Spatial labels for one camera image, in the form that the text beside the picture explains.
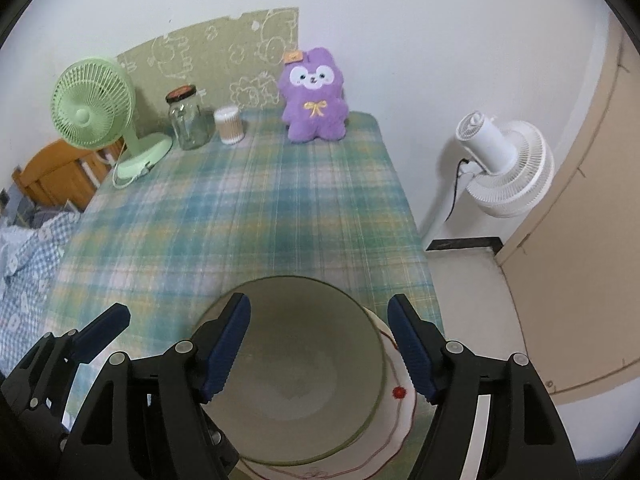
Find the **purple plush bunny toy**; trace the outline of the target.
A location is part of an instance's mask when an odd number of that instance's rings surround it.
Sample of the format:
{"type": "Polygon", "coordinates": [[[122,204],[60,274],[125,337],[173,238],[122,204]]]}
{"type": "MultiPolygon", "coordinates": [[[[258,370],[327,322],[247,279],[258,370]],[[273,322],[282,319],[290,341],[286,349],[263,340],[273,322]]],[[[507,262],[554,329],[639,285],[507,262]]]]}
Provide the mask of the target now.
{"type": "Polygon", "coordinates": [[[322,47],[300,52],[286,63],[278,82],[285,100],[282,122],[288,140],[339,141],[346,136],[349,109],[344,100],[344,76],[331,52],[322,47]]]}

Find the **checkered bear pattern blanket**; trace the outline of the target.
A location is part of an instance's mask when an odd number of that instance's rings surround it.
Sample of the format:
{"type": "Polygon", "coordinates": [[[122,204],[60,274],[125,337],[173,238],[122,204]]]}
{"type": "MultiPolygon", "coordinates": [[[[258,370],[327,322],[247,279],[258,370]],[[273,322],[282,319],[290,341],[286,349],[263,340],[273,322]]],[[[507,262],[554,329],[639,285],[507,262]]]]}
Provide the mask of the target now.
{"type": "Polygon", "coordinates": [[[1,221],[1,374],[43,333],[44,311],[65,249],[80,219],[61,212],[37,229],[1,221]]]}

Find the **white standing fan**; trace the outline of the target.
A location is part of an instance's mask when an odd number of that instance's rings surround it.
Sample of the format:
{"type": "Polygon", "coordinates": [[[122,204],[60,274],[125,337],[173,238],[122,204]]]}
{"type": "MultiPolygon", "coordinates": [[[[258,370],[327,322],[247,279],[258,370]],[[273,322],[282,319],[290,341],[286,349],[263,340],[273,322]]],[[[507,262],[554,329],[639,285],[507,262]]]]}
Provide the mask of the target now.
{"type": "Polygon", "coordinates": [[[512,120],[499,126],[479,110],[465,115],[454,130],[465,151],[454,178],[437,202],[421,235],[425,248],[468,194],[489,217],[510,219],[534,209],[551,188],[555,174],[552,149],[530,122],[512,120]]]}

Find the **white plate red floral trim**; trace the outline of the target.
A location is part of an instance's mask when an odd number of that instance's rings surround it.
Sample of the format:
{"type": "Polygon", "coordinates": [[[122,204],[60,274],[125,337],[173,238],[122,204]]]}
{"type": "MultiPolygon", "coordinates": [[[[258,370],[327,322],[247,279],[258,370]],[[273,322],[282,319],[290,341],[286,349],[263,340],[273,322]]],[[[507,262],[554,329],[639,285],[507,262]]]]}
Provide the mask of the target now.
{"type": "Polygon", "coordinates": [[[250,460],[236,464],[247,479],[371,479],[400,452],[413,425],[416,390],[402,362],[395,339],[375,314],[373,323],[381,335],[386,357],[386,383],[372,422],[347,448],[300,466],[266,466],[250,460]]]}

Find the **green desk fan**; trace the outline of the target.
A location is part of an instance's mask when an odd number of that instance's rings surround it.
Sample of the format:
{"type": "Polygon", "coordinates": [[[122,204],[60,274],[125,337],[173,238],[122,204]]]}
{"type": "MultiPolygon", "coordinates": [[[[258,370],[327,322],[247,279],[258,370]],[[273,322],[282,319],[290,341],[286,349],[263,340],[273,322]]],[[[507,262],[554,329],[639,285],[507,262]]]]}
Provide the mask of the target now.
{"type": "Polygon", "coordinates": [[[97,151],[124,141],[112,170],[115,188],[126,188],[148,174],[172,148],[166,133],[138,136],[135,110],[136,89],[126,70],[110,58],[95,56],[68,66],[50,101],[54,128],[75,148],[97,151]]]}

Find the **glass jar black lid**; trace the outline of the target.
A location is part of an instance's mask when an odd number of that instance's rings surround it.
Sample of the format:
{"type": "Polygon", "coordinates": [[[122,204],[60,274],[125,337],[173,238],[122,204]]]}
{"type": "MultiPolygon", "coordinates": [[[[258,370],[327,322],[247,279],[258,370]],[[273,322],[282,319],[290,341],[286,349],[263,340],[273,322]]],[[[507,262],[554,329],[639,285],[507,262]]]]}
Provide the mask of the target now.
{"type": "Polygon", "coordinates": [[[175,88],[165,96],[168,117],[183,151],[201,148],[210,140],[206,117],[201,111],[194,84],[175,88]]]}

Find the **beige door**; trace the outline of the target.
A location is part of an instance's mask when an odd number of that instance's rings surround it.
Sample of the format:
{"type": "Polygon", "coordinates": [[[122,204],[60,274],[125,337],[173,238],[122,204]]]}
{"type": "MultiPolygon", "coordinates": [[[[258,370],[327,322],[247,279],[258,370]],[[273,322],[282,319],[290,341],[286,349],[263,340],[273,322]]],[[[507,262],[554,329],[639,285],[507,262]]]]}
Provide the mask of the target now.
{"type": "Polygon", "coordinates": [[[639,376],[639,53],[617,22],[596,93],[549,195],[498,255],[553,401],[639,376]]]}

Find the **leaf pattern ceramic bowl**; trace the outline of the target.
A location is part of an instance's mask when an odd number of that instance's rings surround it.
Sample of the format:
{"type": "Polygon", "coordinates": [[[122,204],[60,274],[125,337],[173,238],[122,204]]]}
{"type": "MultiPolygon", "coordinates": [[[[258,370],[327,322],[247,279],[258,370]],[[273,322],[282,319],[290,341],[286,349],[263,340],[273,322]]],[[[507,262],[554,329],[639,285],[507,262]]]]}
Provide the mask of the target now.
{"type": "Polygon", "coordinates": [[[244,460],[322,460],[372,422],[386,383],[380,331],[335,286],[302,276],[241,284],[250,324],[224,390],[205,405],[244,460]]]}

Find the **plaid green blue tablecloth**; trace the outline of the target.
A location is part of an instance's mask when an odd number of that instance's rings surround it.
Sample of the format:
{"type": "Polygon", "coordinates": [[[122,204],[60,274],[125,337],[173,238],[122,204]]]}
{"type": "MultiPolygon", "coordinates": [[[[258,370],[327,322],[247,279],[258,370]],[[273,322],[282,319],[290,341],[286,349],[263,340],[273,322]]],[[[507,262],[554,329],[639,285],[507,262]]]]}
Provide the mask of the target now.
{"type": "Polygon", "coordinates": [[[115,348],[156,356],[189,337],[239,285],[316,278],[384,316],[408,297],[442,317],[425,252],[376,119],[352,113],[338,142],[291,143],[275,108],[243,116],[244,139],[173,150],[126,188],[104,183],[66,245],[44,308],[52,333],[115,302],[129,327],[115,348]]]}

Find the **wooden chair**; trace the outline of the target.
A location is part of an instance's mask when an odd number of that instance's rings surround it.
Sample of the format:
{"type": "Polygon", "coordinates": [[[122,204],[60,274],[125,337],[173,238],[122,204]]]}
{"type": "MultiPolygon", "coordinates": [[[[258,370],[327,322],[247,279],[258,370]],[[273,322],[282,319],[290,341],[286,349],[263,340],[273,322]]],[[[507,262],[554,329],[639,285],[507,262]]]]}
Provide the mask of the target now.
{"type": "Polygon", "coordinates": [[[16,167],[12,179],[37,205],[72,204],[84,211],[124,146],[124,141],[118,140],[106,148],[91,151],[58,140],[35,154],[24,169],[16,167]]]}

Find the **green animal pattern mat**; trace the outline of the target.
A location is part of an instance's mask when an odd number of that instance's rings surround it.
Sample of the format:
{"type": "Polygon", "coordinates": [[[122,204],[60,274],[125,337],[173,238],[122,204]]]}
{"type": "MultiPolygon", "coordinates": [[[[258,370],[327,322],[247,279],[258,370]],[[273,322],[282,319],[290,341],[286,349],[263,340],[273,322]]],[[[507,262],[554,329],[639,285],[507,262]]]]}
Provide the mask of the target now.
{"type": "Polygon", "coordinates": [[[151,128],[168,119],[166,94],[186,84],[206,110],[280,105],[283,55],[298,47],[298,10],[224,16],[139,44],[117,57],[137,93],[134,120],[151,128]]]}

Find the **cotton swab container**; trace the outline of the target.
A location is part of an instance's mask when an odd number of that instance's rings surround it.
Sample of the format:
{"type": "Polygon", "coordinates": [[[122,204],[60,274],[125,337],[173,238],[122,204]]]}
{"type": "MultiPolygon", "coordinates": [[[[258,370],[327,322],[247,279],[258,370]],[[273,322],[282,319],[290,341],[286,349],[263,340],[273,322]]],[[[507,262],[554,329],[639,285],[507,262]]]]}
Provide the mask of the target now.
{"type": "Polygon", "coordinates": [[[217,108],[214,111],[214,121],[218,136],[223,144],[232,145],[244,139],[241,113],[236,105],[217,108]]]}

